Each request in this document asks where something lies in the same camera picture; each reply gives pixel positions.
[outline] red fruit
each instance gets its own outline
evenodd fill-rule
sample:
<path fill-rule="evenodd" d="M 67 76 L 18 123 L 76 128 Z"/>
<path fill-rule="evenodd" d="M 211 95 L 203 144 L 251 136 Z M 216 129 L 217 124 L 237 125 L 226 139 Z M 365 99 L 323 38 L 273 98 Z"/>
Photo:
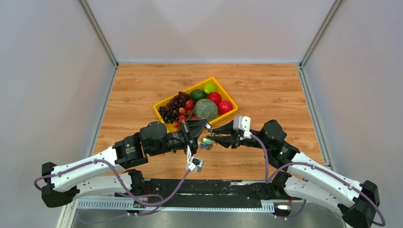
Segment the red fruit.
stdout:
<path fill-rule="evenodd" d="M 233 109 L 232 104 L 229 101 L 221 101 L 217 107 L 220 115 L 226 114 Z"/>
<path fill-rule="evenodd" d="M 211 93 L 207 96 L 207 99 L 212 100 L 218 106 L 222 98 L 219 93 Z"/>
<path fill-rule="evenodd" d="M 194 101 L 189 100 L 189 101 L 186 102 L 185 108 L 186 108 L 187 110 L 192 110 L 193 107 L 194 107 Z"/>
<path fill-rule="evenodd" d="M 185 108 L 179 108 L 179 116 L 185 115 L 186 114 L 186 109 Z"/>
<path fill-rule="evenodd" d="M 179 127 L 179 120 L 175 120 L 172 124 L 174 127 Z"/>
<path fill-rule="evenodd" d="M 186 121 L 186 117 L 184 117 L 184 116 L 179 117 L 179 122 L 182 122 L 182 120 Z"/>

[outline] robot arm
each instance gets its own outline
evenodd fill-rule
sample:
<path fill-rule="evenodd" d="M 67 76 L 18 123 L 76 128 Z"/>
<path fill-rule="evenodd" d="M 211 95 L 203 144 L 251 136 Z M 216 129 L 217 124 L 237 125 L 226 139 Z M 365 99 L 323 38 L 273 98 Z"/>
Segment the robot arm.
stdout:
<path fill-rule="evenodd" d="M 360 183 L 344 177 L 309 158 L 285 141 L 287 134 L 276 120 L 268 121 L 260 131 L 255 131 L 250 129 L 249 117 L 238 116 L 230 123 L 213 129 L 211 133 L 207 138 L 226 148 L 235 149 L 244 145 L 267 149 L 265 156 L 270 165 L 285 171 L 277 170 L 272 183 L 282 187 L 289 196 L 325 206 L 342 215 L 343 220 L 354 228 L 372 225 L 380 203 L 377 186 L 368 180 Z"/>
<path fill-rule="evenodd" d="M 186 153 L 186 169 L 200 172 L 203 160 L 195 158 L 198 138 L 204 128 L 209 128 L 207 120 L 188 120 L 180 123 L 180 130 L 167 133 L 166 126 L 160 122 L 152 122 L 140 129 L 140 132 L 116 142 L 103 152 L 66 165 L 55 165 L 47 162 L 42 165 L 42 177 L 35 185 L 42 191 L 42 199 L 48 207 L 60 207 L 69 204 L 73 199 L 88 194 L 110 192 L 122 186 L 116 179 L 112 184 L 102 184 L 102 180 L 91 180 L 94 177 L 111 171 L 102 161 L 108 162 L 117 171 L 129 169 L 148 163 L 148 157 L 166 152 L 184 150 Z M 122 174 L 122 179 L 130 180 L 131 172 Z M 40 188 L 38 180 L 44 179 L 46 185 Z"/>
<path fill-rule="evenodd" d="M 375 184 L 368 180 L 364 183 L 351 180 L 315 162 L 285 141 L 287 134 L 275 120 L 265 123 L 260 131 L 251 130 L 250 118 L 247 116 L 237 116 L 217 129 L 212 129 L 207 120 L 188 120 L 180 123 L 180 130 L 173 133 L 167 133 L 164 124 L 152 122 L 140 129 L 140 132 L 89 158 L 60 166 L 50 162 L 43 164 L 42 177 L 35 180 L 35 186 L 41 190 L 42 199 L 48 207 L 63 206 L 73 199 L 88 195 L 122 192 L 124 188 L 134 196 L 145 194 L 140 171 L 129 170 L 120 175 L 116 171 L 148 163 L 148 155 L 183 149 L 188 169 L 186 175 L 190 171 L 200 172 L 204 162 L 195 158 L 194 154 L 204 128 L 212 133 L 207 138 L 226 148 L 231 146 L 235 149 L 241 145 L 263 148 L 266 161 L 277 169 L 270 178 L 266 173 L 266 185 L 283 189 L 290 197 L 324 206 L 341 215 L 354 228 L 368 228 L 373 223 L 377 224 L 374 217 L 376 212 L 379 213 L 379 195 Z M 111 168 L 115 170 L 116 176 L 97 177 L 110 172 Z M 43 188 L 37 185 L 39 180 L 45 181 Z"/>

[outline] grapes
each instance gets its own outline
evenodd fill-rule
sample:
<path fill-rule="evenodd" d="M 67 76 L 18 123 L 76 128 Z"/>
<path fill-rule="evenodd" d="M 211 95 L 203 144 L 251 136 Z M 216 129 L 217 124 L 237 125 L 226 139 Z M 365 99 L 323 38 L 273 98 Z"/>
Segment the grapes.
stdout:
<path fill-rule="evenodd" d="M 185 103 L 191 100 L 190 94 L 179 91 L 165 106 L 158 107 L 158 113 L 164 123 L 172 124 L 179 117 L 179 108 L 185 107 Z"/>

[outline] cable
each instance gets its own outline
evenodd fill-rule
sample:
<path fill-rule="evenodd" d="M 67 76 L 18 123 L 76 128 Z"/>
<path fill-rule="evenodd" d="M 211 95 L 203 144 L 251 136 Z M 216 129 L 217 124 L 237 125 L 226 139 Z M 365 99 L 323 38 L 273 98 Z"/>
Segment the cable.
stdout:
<path fill-rule="evenodd" d="M 281 166 L 281 167 L 278 168 L 276 171 L 274 171 L 274 173 L 269 177 L 269 180 L 273 179 L 273 178 L 277 175 L 278 172 L 280 172 L 281 170 L 283 170 L 284 168 L 286 168 L 286 167 L 288 167 L 288 166 L 290 166 L 290 165 L 305 165 L 305 166 L 308 166 L 308 167 L 310 167 L 310 168 L 314 167 L 313 165 L 311 165 L 311 164 L 309 164 L 309 163 L 304 163 L 304 162 L 290 162 L 290 163 L 287 163 L 287 164 Z M 349 184 L 347 181 L 345 181 L 345 180 L 341 179 L 340 177 L 334 175 L 333 173 L 329 172 L 328 170 L 322 169 L 322 168 L 317 167 L 317 166 L 314 167 L 314 168 L 317 169 L 317 170 L 319 170 L 319 171 L 321 171 L 321 172 L 326 173 L 327 175 L 333 177 L 334 179 L 338 180 L 338 181 L 341 182 L 342 184 L 344 184 L 344 185 L 346 185 L 346 186 L 350 186 L 350 184 Z M 362 197 L 364 197 L 364 199 L 366 199 L 366 200 L 371 204 L 371 206 L 376 210 L 376 212 L 378 213 L 379 217 L 381 218 L 382 223 L 378 223 L 378 222 L 375 222 L 375 221 L 373 221 L 372 223 L 375 224 L 375 225 L 377 225 L 377 226 L 380 226 L 380 227 L 386 226 L 386 221 L 385 221 L 384 215 L 381 213 L 381 211 L 380 211 L 379 208 L 375 205 L 375 203 L 372 202 L 372 200 L 371 200 L 367 195 L 365 195 L 364 193 L 362 193 L 362 192 L 361 192 L 360 190 L 358 190 L 356 187 L 352 187 L 352 190 L 354 190 L 355 192 L 357 192 L 358 194 L 360 194 Z"/>
<path fill-rule="evenodd" d="M 268 173 L 269 173 L 269 159 L 268 159 L 266 147 L 264 146 L 264 143 L 263 143 L 257 136 L 251 134 L 251 137 L 252 137 L 253 139 L 255 139 L 256 141 L 258 141 L 258 143 L 259 143 L 260 146 L 262 147 L 262 150 L 263 150 L 264 155 L 265 155 L 265 162 L 266 162 L 266 176 L 265 176 L 266 179 L 265 179 L 265 182 L 266 182 L 266 183 L 269 183 L 269 182 L 277 175 L 278 172 L 280 172 L 281 170 L 283 170 L 284 168 L 286 168 L 286 167 L 288 167 L 288 166 L 290 166 L 290 165 L 305 165 L 305 166 L 308 166 L 308 167 L 311 167 L 311 168 L 313 167 L 313 165 L 308 164 L 308 163 L 304 163 L 304 162 L 290 162 L 290 163 L 287 163 L 287 164 L 281 166 L 280 168 L 278 168 L 276 171 L 274 171 L 274 173 L 273 173 L 269 178 L 267 178 L 267 175 L 268 175 Z M 322 169 L 322 168 L 317 167 L 317 166 L 315 167 L 315 169 L 326 173 L 327 175 L 329 175 L 329 176 L 335 178 L 336 180 L 338 180 L 339 182 L 341 182 L 342 184 L 344 184 L 344 185 L 346 185 L 346 186 L 350 186 L 350 184 L 349 184 L 347 181 L 345 181 L 345 180 L 343 180 L 343 179 L 337 177 L 336 175 L 334 175 L 333 173 L 331 173 L 331 172 L 329 172 L 329 171 L 327 171 L 327 170 L 325 170 L 325 169 Z M 369 199 L 369 197 L 368 197 L 367 195 L 365 195 L 364 193 L 362 193 L 362 192 L 361 192 L 360 190 L 358 190 L 357 188 L 352 187 L 352 189 L 353 189 L 355 192 L 357 192 L 358 194 L 360 194 L 362 197 L 364 197 L 364 199 L 367 200 L 367 201 L 371 204 L 371 206 L 376 210 L 376 212 L 378 213 L 379 217 L 381 218 L 382 223 L 378 223 L 378 222 L 375 222 L 375 221 L 373 221 L 372 223 L 375 224 L 375 225 L 377 225 L 377 226 L 380 226 L 380 227 L 386 226 L 385 218 L 384 218 L 382 212 L 379 210 L 379 208 L 374 204 L 374 202 L 372 202 L 372 200 Z M 291 217 L 288 217 L 288 219 L 296 218 L 297 216 L 299 216 L 300 213 L 302 212 L 302 210 L 304 209 L 306 202 L 307 202 L 307 201 L 304 200 L 304 205 L 303 205 L 303 207 L 301 207 L 301 209 L 299 210 L 299 212 L 298 212 L 297 214 L 291 216 Z"/>
<path fill-rule="evenodd" d="M 34 180 L 34 186 L 35 186 L 35 188 L 37 188 L 39 191 L 42 191 L 42 188 L 39 187 L 39 185 L 38 185 L 38 181 L 43 180 L 43 179 L 46 179 L 46 178 L 52 178 L 52 177 L 56 177 L 56 176 L 60 176 L 60 175 L 66 174 L 66 173 L 68 173 L 68 172 L 70 172 L 70 171 L 76 170 L 76 169 L 81 168 L 81 167 L 84 167 L 84 166 L 86 166 L 86 165 L 93 164 L 94 162 L 95 162 L 95 163 L 100 162 L 100 163 L 106 164 L 106 165 L 112 170 L 112 172 L 114 173 L 114 175 L 117 177 L 119 183 L 121 184 L 121 186 L 124 188 L 124 190 L 126 191 L 126 193 L 127 193 L 129 196 L 124 195 L 124 194 L 122 194 L 122 193 L 118 193 L 118 194 L 120 194 L 120 195 L 122 195 L 122 196 L 124 196 L 124 197 L 131 197 L 131 198 L 133 198 L 134 200 L 136 200 L 138 203 L 140 203 L 140 204 L 142 204 L 142 205 L 144 205 L 144 206 L 151 206 L 151 207 L 156 206 L 156 208 L 154 208 L 153 210 L 148 211 L 148 212 L 145 212 L 145 213 L 141 213 L 141 214 L 137 214 L 137 213 L 131 214 L 131 215 L 133 215 L 133 216 L 145 216 L 145 215 L 151 215 L 151 214 L 155 213 L 164 203 L 166 203 L 167 201 L 169 201 L 169 200 L 176 194 L 176 192 L 179 190 L 179 188 L 181 187 L 181 185 L 182 185 L 183 182 L 185 181 L 186 177 L 187 177 L 187 176 L 189 175 L 189 173 L 191 172 L 191 170 L 187 170 L 187 172 L 185 173 L 185 175 L 184 175 L 184 176 L 182 177 L 182 179 L 179 181 L 178 186 L 176 186 L 175 190 L 174 190 L 166 199 L 163 199 L 163 197 L 162 197 L 161 195 L 158 195 L 158 194 L 148 194 L 148 195 L 138 196 L 138 197 L 140 197 L 140 198 L 143 198 L 143 197 L 159 197 L 159 198 L 161 199 L 161 201 L 159 201 L 159 202 L 157 202 L 157 203 L 148 203 L 148 202 L 144 202 L 144 201 L 140 200 L 138 197 L 134 196 L 134 195 L 130 192 L 130 190 L 126 187 L 126 185 L 123 183 L 122 179 L 121 179 L 120 176 L 119 176 L 119 173 L 116 171 L 116 169 L 113 167 L 113 165 L 112 165 L 111 163 L 107 162 L 107 161 L 99 160 L 99 159 L 95 159 L 94 161 L 85 162 L 85 163 L 83 163 L 83 164 L 77 165 L 77 166 L 72 167 L 72 168 L 70 168 L 70 169 L 67 169 L 67 170 L 65 170 L 65 171 L 58 172 L 57 174 L 50 174 L 50 175 L 45 175 L 45 176 L 42 176 L 42 177 L 38 177 L 38 178 L 36 178 L 36 179 Z M 83 222 L 83 223 L 85 223 L 85 224 L 93 224 L 93 225 L 96 225 L 96 224 L 100 224 L 100 223 L 104 223 L 104 222 L 108 222 L 108 221 L 114 220 L 114 219 L 116 219 L 116 218 L 118 219 L 118 218 L 121 218 L 121 217 L 123 217 L 123 216 L 120 215 L 120 216 L 117 216 L 117 217 L 115 217 L 115 218 L 110 218 L 110 219 L 107 219 L 107 220 L 101 221 L 101 222 L 85 222 L 85 221 L 81 220 L 79 217 L 77 217 L 77 219 L 78 219 L 80 222 Z"/>
<path fill-rule="evenodd" d="M 186 142 L 185 142 L 185 140 L 183 140 L 183 139 L 178 139 L 178 138 L 175 138 L 175 137 L 173 137 L 173 136 L 171 136 L 170 139 L 180 141 L 180 142 L 182 142 L 182 143 L 186 146 Z"/>
<path fill-rule="evenodd" d="M 148 207 L 154 207 L 154 206 L 158 206 L 161 204 L 166 203 L 167 201 L 169 201 L 175 194 L 176 192 L 179 190 L 179 188 L 182 186 L 183 182 L 185 181 L 186 177 L 189 175 L 189 173 L 191 172 L 191 170 L 187 170 L 185 175 L 182 177 L 182 179 L 179 181 L 178 186 L 176 186 L 175 190 L 173 190 L 173 192 L 164 200 L 159 201 L 157 203 L 147 203 L 144 202 L 142 200 L 140 200 L 139 198 L 137 198 L 135 195 L 133 195 L 130 190 L 126 187 L 126 185 L 123 183 L 122 179 L 120 179 L 119 174 L 117 173 L 116 169 L 112 166 L 111 163 L 104 161 L 104 160 L 99 160 L 99 159 L 95 159 L 94 162 L 101 162 L 106 164 L 107 166 L 109 166 L 109 168 L 112 170 L 112 172 L 115 174 L 115 176 L 117 177 L 117 180 L 119 181 L 119 183 L 122 185 L 123 189 L 126 191 L 126 193 L 133 198 L 134 200 L 136 200 L 137 202 L 139 202 L 141 205 L 144 206 L 148 206 Z M 123 193 L 119 193 L 119 195 L 124 196 L 124 197 L 128 197 L 127 195 L 124 195 Z"/>
<path fill-rule="evenodd" d="M 84 167 L 84 166 L 86 166 L 86 165 L 90 165 L 90 164 L 92 164 L 92 163 L 94 163 L 94 162 L 92 162 L 92 161 L 87 161 L 87 162 L 85 162 L 85 163 L 83 163 L 83 164 L 79 164 L 79 165 L 74 166 L 74 167 L 72 167 L 72 168 L 70 168 L 70 169 L 66 169 L 66 170 L 64 170 L 64 171 L 60 171 L 60 172 L 58 172 L 58 173 L 56 173 L 56 174 L 49 174 L 49 175 L 45 175 L 45 176 L 42 176 L 42 177 L 38 177 L 38 178 L 36 178 L 36 179 L 34 180 L 34 186 L 35 186 L 35 188 L 37 188 L 39 191 L 42 191 L 42 188 L 39 187 L 39 185 L 38 185 L 38 181 L 43 180 L 43 179 L 46 179 L 46 178 L 52 178 L 52 177 L 60 176 L 60 175 L 66 174 L 66 173 L 68 173 L 68 172 L 71 172 L 71 171 L 73 171 L 73 170 L 76 170 L 76 169 L 78 169 L 78 168 Z"/>
<path fill-rule="evenodd" d="M 269 180 L 269 156 L 267 155 L 267 150 L 266 147 L 264 146 L 264 143 L 262 142 L 262 140 L 260 140 L 260 138 L 258 138 L 257 136 L 251 134 L 250 135 L 254 140 L 258 141 L 258 143 L 260 144 L 260 146 L 263 149 L 263 153 L 265 155 L 265 166 L 266 166 L 266 173 L 265 173 L 265 182 L 266 184 L 268 184 L 270 182 Z"/>

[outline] metal frame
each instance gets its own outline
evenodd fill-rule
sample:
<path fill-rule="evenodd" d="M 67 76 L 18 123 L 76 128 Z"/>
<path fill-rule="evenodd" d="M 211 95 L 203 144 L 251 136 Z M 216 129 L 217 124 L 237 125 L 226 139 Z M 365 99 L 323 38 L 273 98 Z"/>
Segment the metal frame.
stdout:
<path fill-rule="evenodd" d="M 261 208 L 184 208 L 184 207 L 160 207 L 165 211 L 212 211 L 212 212 L 263 212 L 273 213 L 274 202 L 261 200 Z M 133 199 L 80 199 L 77 209 L 109 209 L 109 210 L 153 210 L 156 207 L 137 208 Z"/>
<path fill-rule="evenodd" d="M 87 16 L 88 22 L 91 24 L 92 28 L 94 29 L 95 34 L 98 36 L 98 39 L 101 42 L 102 47 L 104 48 L 106 54 L 108 55 L 109 59 L 111 60 L 112 64 L 114 65 L 114 67 L 117 68 L 119 63 L 117 62 L 116 57 L 113 54 L 111 47 L 109 46 L 108 42 L 106 41 L 106 38 L 105 38 L 104 34 L 102 33 L 102 30 L 99 27 L 98 22 L 96 21 L 95 16 L 94 16 L 87 0 L 78 0 L 78 2 L 80 3 L 81 7 L 83 8 L 83 11 Z"/>
<path fill-rule="evenodd" d="M 94 137 L 93 137 L 93 140 L 92 140 L 92 145 L 91 145 L 90 153 L 89 153 L 89 155 L 88 155 L 89 157 L 92 156 L 92 155 L 94 155 L 94 150 L 95 150 L 96 142 L 98 141 L 99 131 L 101 130 L 102 122 L 103 122 L 103 120 L 104 120 L 104 116 L 105 116 L 105 112 L 106 112 L 106 107 L 108 106 L 109 97 L 111 96 L 112 87 L 113 87 L 113 84 L 114 84 L 114 82 L 115 82 L 115 78 L 116 78 L 116 74 L 117 74 L 118 68 L 119 68 L 119 66 L 117 66 L 117 67 L 115 68 L 115 72 L 114 72 L 114 74 L 113 74 L 113 76 L 112 76 L 112 80 L 111 80 L 111 83 L 110 83 L 110 85 L 109 85 L 108 92 L 107 92 L 106 97 L 105 97 L 105 99 L 104 99 L 104 101 L 105 101 L 105 102 L 104 102 L 104 106 L 103 106 L 103 108 L 102 108 L 101 116 L 99 117 L 98 125 L 97 125 L 96 131 L 95 131 L 95 133 L 94 133 Z"/>
<path fill-rule="evenodd" d="M 110 86 L 109 86 L 109 90 L 106 94 L 106 98 L 105 98 L 105 103 L 104 103 L 104 107 L 101 113 L 101 116 L 99 118 L 99 123 L 98 126 L 96 128 L 96 132 L 94 134 L 94 139 L 93 139 L 93 143 L 91 146 L 91 150 L 90 150 L 90 155 L 91 156 L 94 153 L 94 149 L 95 149 L 95 145 L 97 142 L 97 138 L 99 135 L 99 131 L 102 125 L 102 121 L 103 118 L 105 116 L 105 111 L 106 111 L 106 107 L 107 107 L 107 103 L 112 91 L 112 87 L 113 87 L 113 83 L 115 81 L 115 77 L 117 74 L 117 69 L 119 66 L 119 62 L 117 61 L 116 57 L 113 54 L 112 49 L 110 48 L 104 34 L 102 33 L 102 30 L 100 28 L 100 26 L 98 25 L 98 22 L 96 21 L 96 18 L 87 2 L 87 0 L 77 0 L 79 2 L 79 4 L 81 5 L 85 15 L 87 16 L 87 19 L 89 21 L 89 23 L 91 24 L 92 28 L 94 29 L 94 32 L 96 33 L 102 47 L 104 48 L 105 52 L 107 53 L 109 59 L 111 60 L 113 66 L 115 67 L 115 72 L 114 75 L 112 77 Z M 312 122 L 314 125 L 314 129 L 315 132 L 317 134 L 317 139 L 318 139 L 318 144 L 320 147 L 320 150 L 322 152 L 322 156 L 325 162 L 325 166 L 329 166 L 331 168 L 331 163 L 330 163 L 330 157 L 329 157 L 329 150 L 326 146 L 326 139 L 325 136 L 323 135 L 322 132 L 322 124 L 320 121 L 320 118 L 318 116 L 317 113 L 317 109 L 315 106 L 315 101 L 314 98 L 311 94 L 311 89 L 310 89 L 310 84 L 309 84 L 309 80 L 306 76 L 305 73 L 305 69 L 304 67 L 306 66 L 306 64 L 309 61 L 309 58 L 311 57 L 312 53 L 314 52 L 317 44 L 319 43 L 319 41 L 321 40 L 321 38 L 323 37 L 323 34 L 325 33 L 325 31 L 327 30 L 329 24 L 331 23 L 334 15 L 337 13 L 338 9 L 340 8 L 341 4 L 344 2 L 344 0 L 335 0 L 335 2 L 333 3 L 331 9 L 329 10 L 325 20 L 323 21 L 322 25 L 320 26 L 317 34 L 315 35 L 314 39 L 312 40 L 309 48 L 307 49 L 302 61 L 300 63 L 295 63 L 295 62 L 290 62 L 287 64 L 295 64 L 298 70 L 298 74 L 299 74 L 299 78 L 301 81 L 301 85 L 302 88 L 304 90 L 304 94 L 305 94 L 305 98 L 307 101 L 307 105 L 309 108 L 309 113 L 311 115 L 312 118 Z M 159 63 L 165 63 L 165 64 L 169 64 L 169 63 L 175 63 L 175 62 L 159 62 Z M 74 200 L 71 204 L 66 205 L 63 207 L 62 212 L 60 214 L 59 220 L 58 220 L 58 224 L 57 227 L 58 228 L 69 228 L 72 225 L 73 222 L 73 217 L 75 214 L 75 211 L 77 209 L 77 206 L 79 204 L 78 200 Z"/>
<path fill-rule="evenodd" d="M 327 13 L 327 15 L 325 17 L 325 20 L 322 22 L 322 25 L 320 26 L 311 45 L 309 46 L 307 52 L 305 53 L 304 57 L 302 58 L 301 63 L 299 64 L 301 66 L 301 68 L 304 68 L 304 66 L 307 64 L 309 58 L 311 57 L 313 51 L 316 48 L 316 45 L 321 40 L 324 32 L 326 31 L 326 29 L 329 26 L 330 22 L 332 21 L 334 15 L 337 13 L 338 9 L 340 8 L 340 6 L 343 2 L 344 2 L 344 0 L 335 0 L 335 2 L 333 3 L 332 7 L 330 8 L 329 12 Z"/>

